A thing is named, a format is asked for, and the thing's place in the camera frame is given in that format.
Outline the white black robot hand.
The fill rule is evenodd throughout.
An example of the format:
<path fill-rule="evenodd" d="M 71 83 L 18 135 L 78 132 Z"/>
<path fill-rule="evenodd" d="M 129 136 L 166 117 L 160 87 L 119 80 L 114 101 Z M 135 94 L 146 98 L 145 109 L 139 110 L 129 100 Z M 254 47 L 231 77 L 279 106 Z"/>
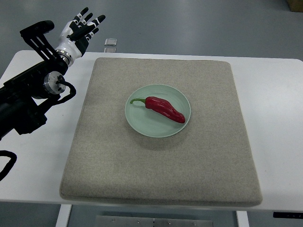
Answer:
<path fill-rule="evenodd" d="M 88 10 L 86 7 L 78 13 L 60 34 L 56 51 L 69 59 L 69 64 L 85 54 L 90 40 L 99 31 L 98 26 L 106 18 L 105 15 L 100 15 L 92 19 L 93 14 Z"/>

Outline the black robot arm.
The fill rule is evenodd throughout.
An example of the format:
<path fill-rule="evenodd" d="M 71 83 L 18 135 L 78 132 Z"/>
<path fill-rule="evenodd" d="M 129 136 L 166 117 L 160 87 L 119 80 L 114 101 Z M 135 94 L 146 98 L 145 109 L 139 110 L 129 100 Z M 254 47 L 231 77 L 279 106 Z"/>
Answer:
<path fill-rule="evenodd" d="M 11 130 L 32 133 L 47 121 L 45 113 L 76 95 L 65 81 L 67 59 L 48 43 L 45 34 L 54 29 L 50 20 L 37 22 L 20 31 L 21 37 L 43 61 L 6 81 L 0 89 L 0 136 Z"/>

